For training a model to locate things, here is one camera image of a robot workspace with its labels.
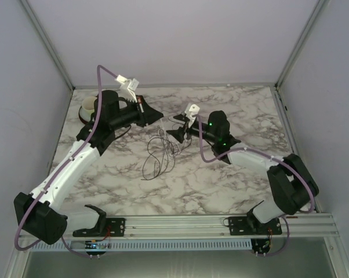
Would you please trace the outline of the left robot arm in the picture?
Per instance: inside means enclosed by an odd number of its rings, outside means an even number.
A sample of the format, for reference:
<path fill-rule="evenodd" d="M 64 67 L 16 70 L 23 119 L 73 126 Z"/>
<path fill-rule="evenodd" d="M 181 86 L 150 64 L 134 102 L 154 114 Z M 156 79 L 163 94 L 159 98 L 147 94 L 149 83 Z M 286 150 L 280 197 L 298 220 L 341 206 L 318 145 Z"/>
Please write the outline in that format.
<path fill-rule="evenodd" d="M 66 231 L 74 236 L 106 234 L 109 221 L 105 211 L 87 204 L 75 214 L 63 213 L 64 199 L 87 168 L 119 138 L 117 130 L 146 127 L 163 118 L 143 96 L 129 101 L 113 90 L 104 90 L 93 104 L 90 121 L 81 128 L 66 157 L 31 193 L 20 192 L 14 199 L 19 229 L 46 244 L 54 244 Z"/>

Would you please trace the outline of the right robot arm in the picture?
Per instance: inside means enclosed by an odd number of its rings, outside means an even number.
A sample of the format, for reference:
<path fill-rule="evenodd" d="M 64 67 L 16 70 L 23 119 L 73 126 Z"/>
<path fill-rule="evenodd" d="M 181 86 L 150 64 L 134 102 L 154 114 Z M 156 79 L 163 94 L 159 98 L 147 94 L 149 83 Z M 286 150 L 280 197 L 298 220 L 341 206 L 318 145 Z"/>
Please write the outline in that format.
<path fill-rule="evenodd" d="M 273 222 L 281 216 L 293 215 L 309 204 L 314 209 L 314 199 L 319 188 L 302 159 L 296 154 L 272 156 L 242 143 L 230 133 L 230 123 L 223 111 L 213 111 L 204 123 L 195 112 L 174 116 L 181 123 L 167 133 L 178 142 L 192 136 L 208 142 L 214 160 L 240 166 L 265 178 L 272 197 L 255 205 L 247 212 L 241 230 L 252 235 L 267 233 Z"/>

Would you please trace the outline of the pale yellow mug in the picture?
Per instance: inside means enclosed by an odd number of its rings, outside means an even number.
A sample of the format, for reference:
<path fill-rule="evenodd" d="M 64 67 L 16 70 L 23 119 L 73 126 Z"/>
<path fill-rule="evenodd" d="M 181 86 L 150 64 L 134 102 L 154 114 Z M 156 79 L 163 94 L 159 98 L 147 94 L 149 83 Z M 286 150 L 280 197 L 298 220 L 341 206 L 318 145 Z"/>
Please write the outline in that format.
<path fill-rule="evenodd" d="M 94 102 L 97 100 L 96 96 L 89 96 L 85 98 L 81 104 L 79 114 L 84 118 L 90 117 L 94 113 Z"/>

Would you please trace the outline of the brown rimmed white plate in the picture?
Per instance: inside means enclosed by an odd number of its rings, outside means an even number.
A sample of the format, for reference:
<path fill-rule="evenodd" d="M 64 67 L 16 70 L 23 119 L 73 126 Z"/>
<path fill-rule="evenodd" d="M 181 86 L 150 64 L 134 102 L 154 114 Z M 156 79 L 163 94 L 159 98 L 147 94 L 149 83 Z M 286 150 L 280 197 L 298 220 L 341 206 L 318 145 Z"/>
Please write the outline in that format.
<path fill-rule="evenodd" d="M 79 114 L 80 110 L 81 110 L 81 107 L 79 108 L 79 111 L 78 111 L 78 116 L 79 116 L 80 121 L 81 121 L 82 123 L 88 123 L 88 121 L 90 121 L 91 116 L 90 116 L 90 117 L 87 117 L 87 118 L 84 118 L 83 116 L 81 116 L 81 115 Z"/>

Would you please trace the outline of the aluminium back rail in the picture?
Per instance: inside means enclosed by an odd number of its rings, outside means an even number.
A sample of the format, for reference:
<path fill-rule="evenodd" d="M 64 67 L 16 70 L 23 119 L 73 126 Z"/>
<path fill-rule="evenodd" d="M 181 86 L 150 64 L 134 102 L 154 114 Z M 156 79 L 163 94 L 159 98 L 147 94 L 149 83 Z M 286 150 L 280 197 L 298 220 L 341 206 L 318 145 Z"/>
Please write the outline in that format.
<path fill-rule="evenodd" d="M 158 87 L 249 87 L 249 86 L 264 86 L 274 87 L 274 82 L 226 82 L 226 83 L 163 83 L 163 84 L 139 84 L 137 88 L 158 88 Z M 119 89 L 119 85 L 102 85 L 103 89 Z M 78 85 L 75 90 L 97 90 L 98 85 Z"/>

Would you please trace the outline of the aluminium rail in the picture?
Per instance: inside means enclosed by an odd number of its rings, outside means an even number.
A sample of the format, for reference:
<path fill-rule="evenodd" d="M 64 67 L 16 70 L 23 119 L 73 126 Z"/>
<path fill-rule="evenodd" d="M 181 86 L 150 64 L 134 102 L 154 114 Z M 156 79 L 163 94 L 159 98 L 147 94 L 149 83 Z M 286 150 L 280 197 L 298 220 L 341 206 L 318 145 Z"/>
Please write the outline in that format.
<path fill-rule="evenodd" d="M 126 239 L 211 239 L 233 237 L 227 227 L 227 218 L 238 215 L 138 215 L 115 216 L 126 219 Z M 69 224 L 65 231 L 57 228 L 51 232 L 56 239 L 61 236 L 72 238 L 73 231 L 91 229 L 88 224 L 82 224 L 82 216 L 78 216 Z M 331 237 L 338 236 L 336 224 L 331 214 L 296 214 L 279 219 L 282 227 L 281 235 L 242 235 L 238 238 L 272 237 Z"/>
<path fill-rule="evenodd" d="M 226 82 L 226 83 L 163 83 L 163 84 L 139 84 L 137 88 L 158 88 L 158 87 L 249 87 L 249 86 L 264 86 L 274 87 L 274 82 Z M 119 89 L 119 85 L 102 85 L 103 89 Z M 97 90 L 98 85 L 78 85 L 75 90 Z"/>

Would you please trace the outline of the aluminium front rail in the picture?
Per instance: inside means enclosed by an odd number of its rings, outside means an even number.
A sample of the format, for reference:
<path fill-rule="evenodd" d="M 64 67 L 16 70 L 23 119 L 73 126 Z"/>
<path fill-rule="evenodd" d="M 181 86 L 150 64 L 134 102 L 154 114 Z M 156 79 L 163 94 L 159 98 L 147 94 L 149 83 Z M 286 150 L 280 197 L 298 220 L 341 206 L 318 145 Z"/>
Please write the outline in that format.
<path fill-rule="evenodd" d="M 211 239 L 233 237 L 227 227 L 227 218 L 238 215 L 138 215 L 115 216 L 126 219 L 126 239 Z M 69 224 L 65 231 L 57 228 L 51 232 L 56 239 L 61 236 L 72 238 L 73 231 L 91 229 L 88 224 L 82 224 L 82 216 L 78 216 Z M 336 224 L 331 214 L 296 214 L 279 219 L 282 227 L 281 235 L 242 235 L 238 238 L 272 237 L 331 237 L 338 236 Z"/>

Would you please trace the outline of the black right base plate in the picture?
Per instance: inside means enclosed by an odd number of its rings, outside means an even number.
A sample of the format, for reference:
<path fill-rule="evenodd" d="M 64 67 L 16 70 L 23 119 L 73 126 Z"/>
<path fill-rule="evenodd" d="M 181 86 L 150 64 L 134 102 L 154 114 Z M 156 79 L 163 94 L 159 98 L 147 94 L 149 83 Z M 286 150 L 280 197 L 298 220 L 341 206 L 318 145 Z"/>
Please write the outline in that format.
<path fill-rule="evenodd" d="M 282 227 L 278 218 L 263 224 L 254 217 L 233 216 L 227 218 L 230 235 L 281 235 Z"/>

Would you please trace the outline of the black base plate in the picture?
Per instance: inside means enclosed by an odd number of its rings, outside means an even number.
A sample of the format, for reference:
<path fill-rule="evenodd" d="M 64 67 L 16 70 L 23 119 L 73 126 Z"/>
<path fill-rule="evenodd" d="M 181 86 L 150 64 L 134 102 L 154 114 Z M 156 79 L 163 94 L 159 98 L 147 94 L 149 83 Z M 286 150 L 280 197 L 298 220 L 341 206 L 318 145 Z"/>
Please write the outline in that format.
<path fill-rule="evenodd" d="M 99 221 L 94 228 L 73 231 L 73 237 L 123 237 L 126 219 L 108 217 Z"/>
<path fill-rule="evenodd" d="M 227 218 L 230 235 L 281 235 L 282 227 L 278 218 L 263 224 L 254 217 L 233 216 Z"/>

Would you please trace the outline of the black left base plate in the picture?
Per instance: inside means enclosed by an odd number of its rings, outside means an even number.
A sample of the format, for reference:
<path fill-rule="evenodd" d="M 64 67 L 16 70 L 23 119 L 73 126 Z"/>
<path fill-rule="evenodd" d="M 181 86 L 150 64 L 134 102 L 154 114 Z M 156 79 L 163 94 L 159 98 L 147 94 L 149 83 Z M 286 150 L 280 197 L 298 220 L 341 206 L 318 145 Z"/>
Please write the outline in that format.
<path fill-rule="evenodd" d="M 73 237 L 123 237 L 126 219 L 108 217 L 99 221 L 94 228 L 73 231 Z"/>

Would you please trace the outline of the aluminium frame post right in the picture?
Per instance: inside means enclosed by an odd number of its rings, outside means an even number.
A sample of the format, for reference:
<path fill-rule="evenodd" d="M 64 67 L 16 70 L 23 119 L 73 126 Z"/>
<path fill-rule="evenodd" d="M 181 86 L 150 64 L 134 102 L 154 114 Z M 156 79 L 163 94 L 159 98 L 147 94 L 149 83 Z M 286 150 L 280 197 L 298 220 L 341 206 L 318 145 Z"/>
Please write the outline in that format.
<path fill-rule="evenodd" d="M 325 8 L 329 4 L 329 0 L 318 0 L 316 4 L 314 5 L 314 8 L 305 23 L 294 47 L 291 51 L 277 81 L 275 82 L 275 88 L 278 91 L 281 86 L 284 84 L 286 78 L 288 77 L 290 71 L 292 70 L 295 62 L 299 58 L 299 55 L 301 51 L 304 48 L 304 45 L 306 44 L 307 40 L 309 39 L 316 23 L 318 22 L 321 14 L 324 12 Z"/>

